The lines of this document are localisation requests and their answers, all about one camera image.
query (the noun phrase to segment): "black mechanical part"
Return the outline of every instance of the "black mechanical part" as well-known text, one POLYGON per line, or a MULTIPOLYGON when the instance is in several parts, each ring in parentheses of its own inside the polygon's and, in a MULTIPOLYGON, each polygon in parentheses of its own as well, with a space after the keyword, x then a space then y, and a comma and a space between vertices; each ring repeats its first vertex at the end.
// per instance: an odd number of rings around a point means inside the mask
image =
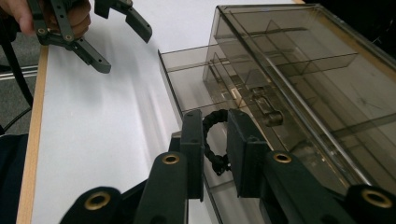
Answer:
POLYGON ((204 148, 202 113, 193 110, 183 118, 180 138, 180 153, 189 166, 189 199, 204 199, 204 148))
POLYGON ((228 112, 227 153, 238 196, 259 198, 262 164, 271 151, 250 116, 240 110, 228 112))
MULTIPOLYGON (((204 122, 204 133, 207 125, 225 120, 224 112, 215 111, 208 117, 211 121, 204 122)), ((182 131, 172 135, 169 152, 156 158, 147 181, 122 195, 115 189, 88 191, 62 223, 187 223, 190 179, 201 179, 201 173, 197 178, 189 171, 201 164, 191 166, 189 162, 202 160, 202 154, 197 153, 202 150, 201 144, 191 141, 200 139, 201 112, 189 114, 182 131), (180 152, 182 142, 186 148, 191 147, 183 149, 187 156, 180 152)), ((271 151, 248 114, 230 110, 226 117, 227 151, 238 196, 260 198, 265 223, 395 223, 394 195, 370 186, 351 187, 346 197, 325 189, 297 157, 286 151, 271 151)))
POLYGON ((121 195, 117 189, 91 189, 76 200, 64 215, 61 224, 120 223, 121 195))
POLYGON ((178 152, 155 159, 134 223, 187 223, 187 167, 186 157, 178 152))
POLYGON ((268 152, 263 175, 289 223, 355 223, 291 153, 268 152))
MULTIPOLYGON (((91 65, 98 72, 109 73, 111 64, 93 48, 83 37, 75 39, 70 23, 67 19, 67 11, 78 0, 50 0, 55 18, 58 22, 60 33, 56 34, 49 30, 44 20, 43 11, 37 0, 28 0, 32 10, 35 32, 41 45, 55 45, 67 50, 73 50, 87 65, 91 65)), ((107 1, 95 2, 95 13, 108 18, 110 8, 126 15, 126 22, 147 43, 152 35, 150 25, 132 8, 132 1, 107 1)))
POLYGON ((350 187, 345 198, 345 208, 363 224, 387 224, 396 220, 396 197, 374 186, 350 187))
POLYGON ((94 12, 107 19, 110 8, 117 10, 126 16, 126 23, 144 40, 146 43, 152 36, 151 26, 132 7, 132 0, 96 0, 94 12))

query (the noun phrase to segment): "transparent plastic box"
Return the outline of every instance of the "transparent plastic box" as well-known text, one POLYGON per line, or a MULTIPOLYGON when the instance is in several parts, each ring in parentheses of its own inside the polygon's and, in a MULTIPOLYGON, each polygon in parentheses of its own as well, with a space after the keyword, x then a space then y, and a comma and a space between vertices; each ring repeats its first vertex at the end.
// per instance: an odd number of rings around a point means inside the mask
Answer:
MULTIPOLYGON (((396 194, 396 62, 321 5, 219 6, 208 46, 160 58, 178 116, 238 108, 324 187, 396 194)), ((232 180, 210 172, 214 191, 232 180)))

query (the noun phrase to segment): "screw hole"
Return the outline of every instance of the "screw hole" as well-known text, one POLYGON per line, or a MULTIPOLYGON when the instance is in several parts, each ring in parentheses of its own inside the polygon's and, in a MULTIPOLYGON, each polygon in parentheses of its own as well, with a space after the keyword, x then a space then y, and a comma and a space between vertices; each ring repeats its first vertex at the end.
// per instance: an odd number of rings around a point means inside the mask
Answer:
POLYGON ((93 193, 87 201, 85 201, 85 208, 88 210, 98 210, 106 206, 110 202, 110 195, 105 191, 93 193))

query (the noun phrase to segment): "black cable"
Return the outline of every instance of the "black cable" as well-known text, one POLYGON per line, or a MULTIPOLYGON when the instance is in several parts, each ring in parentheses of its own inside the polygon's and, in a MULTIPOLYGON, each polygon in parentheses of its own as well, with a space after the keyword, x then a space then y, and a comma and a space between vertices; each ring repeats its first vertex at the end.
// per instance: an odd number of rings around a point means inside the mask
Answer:
POLYGON ((25 98, 27 104, 30 107, 33 107, 33 96, 29 91, 29 87, 27 86, 26 80, 23 77, 23 73, 18 63, 17 56, 15 55, 14 49, 12 48, 11 42, 8 38, 6 26, 3 23, 3 20, 0 20, 0 43, 3 47, 3 51, 6 54, 9 66, 11 67, 11 71, 14 74, 15 80, 18 83, 18 86, 21 89, 23 97, 25 98))
POLYGON ((202 121, 204 126, 204 144, 205 144, 205 156, 212 162, 212 169, 215 171, 217 175, 221 175, 224 171, 230 171, 231 166, 228 161, 228 156, 225 154, 224 156, 215 155, 215 153, 210 149, 210 145, 206 142, 207 134, 209 133, 209 129, 219 123, 219 122, 227 122, 228 111, 225 109, 221 109, 218 111, 214 111, 207 115, 202 121))
POLYGON ((17 122, 20 118, 22 118, 25 114, 27 114, 29 111, 31 111, 32 108, 27 108, 25 110, 23 110, 17 117, 15 117, 15 119, 13 119, 9 124, 6 125, 6 127, 4 127, 4 133, 12 126, 14 125, 15 122, 17 122))

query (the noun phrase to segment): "human hand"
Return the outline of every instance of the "human hand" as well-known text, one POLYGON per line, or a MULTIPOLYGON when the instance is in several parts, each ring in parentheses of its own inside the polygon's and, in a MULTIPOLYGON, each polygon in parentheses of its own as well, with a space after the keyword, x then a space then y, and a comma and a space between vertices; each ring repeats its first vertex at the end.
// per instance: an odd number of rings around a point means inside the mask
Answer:
MULTIPOLYGON (((40 1, 40 6, 44 8, 44 19, 47 26, 52 31, 59 31, 50 3, 48 1, 40 1)), ((26 0, 0 0, 0 7, 8 15, 15 18, 24 34, 33 35, 35 33, 32 12, 26 0)), ((88 31, 88 27, 91 24, 90 10, 91 4, 89 0, 80 0, 67 12, 67 18, 76 38, 82 37, 88 31)))

